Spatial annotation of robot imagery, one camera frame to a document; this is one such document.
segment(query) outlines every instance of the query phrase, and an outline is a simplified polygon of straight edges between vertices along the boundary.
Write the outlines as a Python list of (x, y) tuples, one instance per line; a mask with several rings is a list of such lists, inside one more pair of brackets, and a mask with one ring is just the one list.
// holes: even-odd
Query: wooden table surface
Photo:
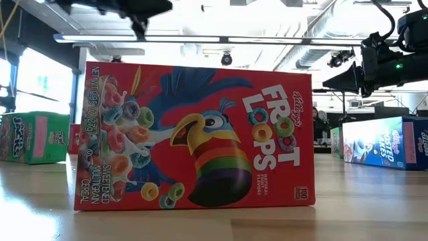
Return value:
[(316, 205), (72, 211), (76, 160), (0, 162), (0, 240), (428, 240), (428, 172), (315, 156)]

